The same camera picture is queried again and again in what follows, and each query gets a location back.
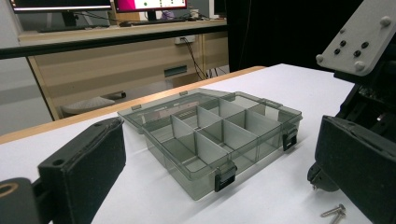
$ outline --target white wall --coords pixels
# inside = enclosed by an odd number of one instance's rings
[[[0,49],[19,45],[19,29],[8,0],[0,0]],[[26,59],[0,60],[0,135],[50,121]]]

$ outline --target black latch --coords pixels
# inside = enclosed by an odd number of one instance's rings
[[[238,168],[234,165],[231,169],[221,174],[220,170],[217,170],[215,176],[215,192],[219,192],[221,189],[229,186],[231,183],[235,181],[235,173]]]
[[[142,108],[142,105],[134,105],[131,107],[132,110],[140,109]]]
[[[282,135],[283,151],[288,150],[290,147],[297,143],[297,129],[293,129]]]
[[[187,91],[181,91],[181,92],[179,93],[180,96],[187,95],[187,94],[188,94]]]

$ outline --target plastic organizer box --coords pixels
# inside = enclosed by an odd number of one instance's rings
[[[119,111],[194,199],[296,143],[302,114],[243,92],[196,89]]]

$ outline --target white tabletop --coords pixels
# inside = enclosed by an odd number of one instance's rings
[[[242,91],[300,110],[297,145],[269,165],[260,161],[227,188],[194,201],[147,150],[143,135],[123,124],[126,166],[93,223],[330,223],[320,214],[342,203],[341,224],[371,223],[341,191],[313,190],[306,176],[323,115],[335,116],[353,84],[332,73],[286,64],[227,79],[206,89]],[[0,180],[35,181],[37,165],[96,121],[89,119],[48,133],[0,145]]]

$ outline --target black curtain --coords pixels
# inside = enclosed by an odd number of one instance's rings
[[[236,71],[287,63],[326,70],[316,55],[327,48],[361,0],[225,0],[229,63]]]

